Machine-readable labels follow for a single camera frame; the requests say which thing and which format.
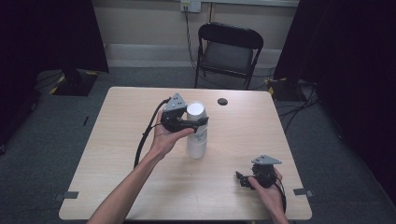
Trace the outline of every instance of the power outlet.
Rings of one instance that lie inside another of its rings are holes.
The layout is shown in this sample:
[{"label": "power outlet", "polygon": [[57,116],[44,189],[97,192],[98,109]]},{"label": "power outlet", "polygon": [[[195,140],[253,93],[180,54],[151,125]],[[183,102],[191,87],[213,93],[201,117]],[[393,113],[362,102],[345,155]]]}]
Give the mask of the power outlet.
[{"label": "power outlet", "polygon": [[180,1],[180,11],[184,12],[187,9],[188,12],[201,12],[200,1]]}]

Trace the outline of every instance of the gray carpet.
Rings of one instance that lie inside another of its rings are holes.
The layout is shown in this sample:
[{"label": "gray carpet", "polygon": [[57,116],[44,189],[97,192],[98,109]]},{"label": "gray carpet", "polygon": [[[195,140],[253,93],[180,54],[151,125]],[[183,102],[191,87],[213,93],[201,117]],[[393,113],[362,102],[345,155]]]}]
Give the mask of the gray carpet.
[{"label": "gray carpet", "polygon": [[[48,71],[38,79],[56,73]],[[270,69],[257,69],[250,88],[266,91],[263,76],[270,74]],[[88,97],[48,94],[55,78],[37,84],[42,95],[35,111],[0,157],[0,223],[68,223],[59,219],[62,203],[53,199],[70,185],[107,90],[112,86],[192,88],[194,71],[189,67],[111,68],[110,74],[97,78]],[[245,88],[241,79],[223,78],[207,74],[207,80],[200,79],[199,84],[202,88]],[[276,102],[279,114],[301,104]],[[291,116],[282,117],[284,128]],[[315,192],[309,198],[312,219],[299,223],[396,223],[387,195],[365,164],[338,139],[337,125],[322,105],[300,111],[286,136],[304,186]]]}]

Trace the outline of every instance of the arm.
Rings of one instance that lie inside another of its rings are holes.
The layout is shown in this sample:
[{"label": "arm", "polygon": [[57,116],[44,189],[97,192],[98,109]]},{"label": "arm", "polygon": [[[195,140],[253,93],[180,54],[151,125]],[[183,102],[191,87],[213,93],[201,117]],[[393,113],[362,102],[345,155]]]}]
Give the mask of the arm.
[{"label": "arm", "polygon": [[[161,122],[161,115],[162,112],[159,112],[157,124]],[[105,198],[88,223],[122,223],[157,163],[172,150],[178,139],[190,133],[193,133],[193,129],[170,133],[162,125],[157,125],[151,148],[146,156]]]},{"label": "arm", "polygon": [[[276,176],[282,180],[282,175],[275,168]],[[260,200],[264,204],[265,208],[268,210],[268,213],[271,216],[271,219],[275,224],[289,224],[288,219],[286,218],[283,212],[282,198],[280,196],[279,190],[273,185],[269,189],[263,188],[259,182],[253,177],[249,177],[248,181],[251,186],[256,189],[257,193],[260,196]]]}]

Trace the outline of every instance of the person's right arm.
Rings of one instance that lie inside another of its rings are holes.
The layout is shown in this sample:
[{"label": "person's right arm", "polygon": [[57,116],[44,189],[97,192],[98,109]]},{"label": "person's right arm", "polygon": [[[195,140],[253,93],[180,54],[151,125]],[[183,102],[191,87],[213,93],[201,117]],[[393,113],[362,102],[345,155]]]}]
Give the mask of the person's right arm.
[{"label": "person's right arm", "polygon": [[[276,176],[282,180],[282,175],[275,168]],[[280,195],[279,189],[276,186],[271,186],[268,189],[263,188],[259,182],[253,177],[249,177],[248,181],[251,186],[256,189],[260,196],[260,200],[264,204],[271,219],[275,224],[289,224],[288,219],[283,211],[282,197]]]}]

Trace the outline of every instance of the wooden table top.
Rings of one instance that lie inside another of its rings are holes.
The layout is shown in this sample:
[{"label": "wooden table top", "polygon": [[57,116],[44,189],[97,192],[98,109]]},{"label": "wooden table top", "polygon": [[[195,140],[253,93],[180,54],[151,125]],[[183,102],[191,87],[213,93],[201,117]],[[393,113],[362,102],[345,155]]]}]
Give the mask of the wooden table top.
[{"label": "wooden table top", "polygon": [[[156,166],[127,219],[263,220],[269,219],[255,190],[242,188],[235,171],[252,175],[251,160],[268,155],[282,161],[290,220],[307,220],[312,212],[283,133],[271,95],[266,91],[223,91],[113,87],[108,91],[90,139],[64,199],[60,218],[89,219],[103,199],[134,168],[137,146],[157,105],[178,92],[188,104],[204,103],[209,116],[205,155],[191,159],[187,138]],[[219,105],[225,98],[227,105]],[[153,132],[140,158],[149,150]]]}]

